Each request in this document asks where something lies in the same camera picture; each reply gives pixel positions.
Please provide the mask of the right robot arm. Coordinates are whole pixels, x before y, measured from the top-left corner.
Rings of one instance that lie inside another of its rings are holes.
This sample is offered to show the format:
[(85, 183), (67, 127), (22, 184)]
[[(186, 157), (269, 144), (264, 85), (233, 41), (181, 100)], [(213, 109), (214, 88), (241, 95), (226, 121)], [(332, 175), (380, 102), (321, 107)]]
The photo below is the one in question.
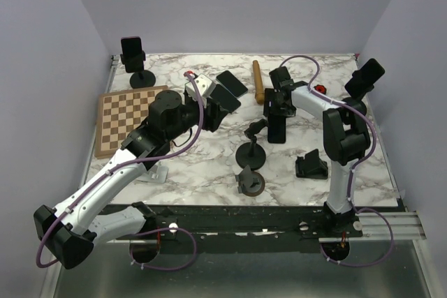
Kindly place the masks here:
[(369, 122), (362, 107), (333, 100), (304, 81), (294, 82), (286, 67), (269, 73), (272, 86), (265, 90), (263, 114), (268, 122), (268, 142), (286, 141), (286, 120), (301, 109), (322, 121), (323, 148), (331, 161), (330, 192), (323, 205), (321, 227), (331, 237), (345, 231), (355, 216), (352, 188), (356, 165), (374, 148), (367, 127)]

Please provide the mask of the black pole stand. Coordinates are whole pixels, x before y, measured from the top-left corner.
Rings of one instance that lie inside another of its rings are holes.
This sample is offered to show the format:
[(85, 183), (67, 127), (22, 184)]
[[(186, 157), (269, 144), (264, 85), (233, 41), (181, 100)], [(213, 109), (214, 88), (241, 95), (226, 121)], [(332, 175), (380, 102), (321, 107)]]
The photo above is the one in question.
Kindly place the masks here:
[(367, 114), (366, 104), (364, 104), (361, 100), (357, 100), (352, 97), (346, 97), (342, 101), (355, 110), (359, 111), (362, 115), (365, 116)]
[(266, 153), (264, 148), (257, 143), (257, 135), (268, 126), (266, 119), (249, 124), (249, 127), (244, 131), (245, 136), (249, 142), (241, 144), (235, 153), (235, 160), (241, 168), (249, 166), (252, 171), (258, 170), (264, 166), (266, 162)]
[(125, 66), (125, 71), (132, 73), (129, 79), (129, 84), (132, 89), (153, 87), (155, 85), (156, 78), (153, 72), (144, 69), (144, 62), (146, 60), (144, 52), (133, 57), (120, 54), (120, 58), (122, 64)]

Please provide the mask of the black phone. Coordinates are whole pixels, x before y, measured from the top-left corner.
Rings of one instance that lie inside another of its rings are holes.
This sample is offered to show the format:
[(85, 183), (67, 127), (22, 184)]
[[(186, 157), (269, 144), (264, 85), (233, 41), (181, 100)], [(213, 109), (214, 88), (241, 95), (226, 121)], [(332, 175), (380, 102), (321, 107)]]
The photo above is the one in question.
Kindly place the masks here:
[(220, 84), (215, 86), (210, 97), (229, 114), (234, 113), (241, 106), (241, 102)]

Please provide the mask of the teal phone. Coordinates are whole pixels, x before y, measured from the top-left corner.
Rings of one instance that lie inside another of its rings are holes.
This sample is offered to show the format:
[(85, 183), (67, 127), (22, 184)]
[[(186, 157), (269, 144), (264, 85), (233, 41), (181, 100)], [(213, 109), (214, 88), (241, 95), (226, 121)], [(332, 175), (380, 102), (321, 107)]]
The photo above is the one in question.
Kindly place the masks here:
[(236, 98), (239, 98), (248, 92), (248, 88), (229, 70), (225, 70), (217, 75), (216, 79)]

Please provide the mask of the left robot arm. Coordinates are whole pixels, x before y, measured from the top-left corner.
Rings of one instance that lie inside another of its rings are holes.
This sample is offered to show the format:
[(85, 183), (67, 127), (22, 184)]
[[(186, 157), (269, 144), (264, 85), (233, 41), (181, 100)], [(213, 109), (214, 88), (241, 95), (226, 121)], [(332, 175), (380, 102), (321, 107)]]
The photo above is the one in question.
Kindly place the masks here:
[(159, 92), (149, 104), (147, 117), (129, 133), (102, 170), (63, 202), (41, 205), (34, 212), (39, 251), (47, 248), (65, 269), (72, 269), (95, 245), (135, 234), (146, 239), (155, 222), (140, 208), (130, 205), (114, 214), (101, 215), (110, 201), (137, 177), (159, 161), (172, 158), (170, 143), (194, 126), (214, 132), (229, 111), (221, 101)]

